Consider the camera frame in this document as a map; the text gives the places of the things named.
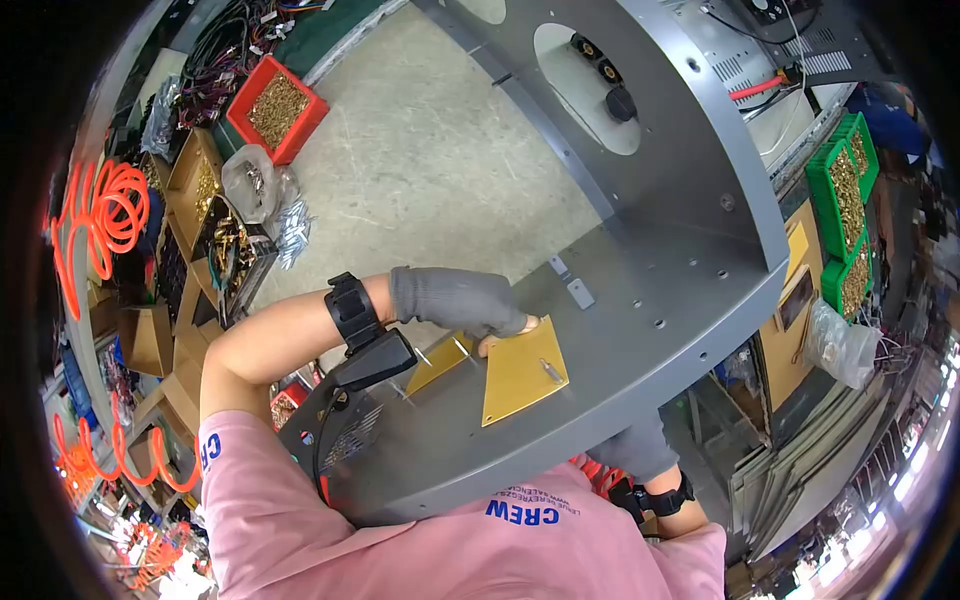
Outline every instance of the black wristband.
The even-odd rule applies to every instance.
[[[653,495],[647,493],[643,486],[636,486],[636,499],[644,511],[653,510],[656,516],[671,516],[680,511],[687,500],[693,500],[693,486],[686,478],[686,473],[680,471],[680,488],[670,492]]]
[[[347,356],[351,356],[383,335],[386,329],[377,319],[373,302],[359,279],[347,272],[327,283],[333,289],[324,296],[324,303],[344,342],[347,342]]]

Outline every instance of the pink t-shirt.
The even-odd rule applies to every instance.
[[[224,598],[723,596],[723,528],[650,544],[569,463],[445,515],[355,530],[253,415],[217,413],[200,440]]]

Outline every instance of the red plastic crate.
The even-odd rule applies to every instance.
[[[301,384],[294,381],[284,389],[280,390],[280,393],[274,396],[274,399],[270,400],[270,407],[273,408],[274,404],[280,401],[281,398],[290,400],[290,403],[300,408],[300,405],[303,404],[303,401],[306,400],[307,391],[303,389]]]
[[[274,74],[279,71],[293,82],[301,92],[310,98],[306,108],[294,121],[293,127],[287,132],[276,150],[272,150],[263,137],[256,132],[247,113],[253,108],[253,103],[259,97]],[[227,108],[227,120],[240,133],[240,137],[248,144],[259,144],[267,151],[267,156],[274,162],[274,165],[284,165],[293,162],[294,156],[306,143],[313,130],[324,120],[326,114],[330,112],[330,106],[323,98],[313,93],[309,87],[303,84],[297,77],[291,73],[285,66],[276,61],[270,55],[263,57],[260,63],[254,68],[253,72],[247,78],[247,81],[237,92],[230,107]]]

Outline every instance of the gray glove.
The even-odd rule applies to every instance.
[[[679,458],[663,437],[660,413],[656,409],[652,413],[587,450],[587,456],[607,467],[622,468],[638,484],[667,471]]]
[[[527,325],[526,314],[514,304],[510,281],[502,275],[394,267],[390,298],[401,323],[416,317],[444,329],[463,329],[478,339],[517,335]]]

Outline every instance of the circular opening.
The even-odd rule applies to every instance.
[[[543,23],[537,28],[534,52],[540,71],[561,106],[593,141],[619,155],[631,155],[640,147],[640,124],[636,117],[623,123],[611,117],[606,99],[612,87],[596,69],[596,61],[581,56],[580,51],[570,45],[575,33],[558,23]],[[589,49],[593,54],[586,50],[585,54],[599,58],[603,54],[603,40],[591,39]]]
[[[460,4],[491,25],[499,25],[507,18],[506,0],[460,0]]]

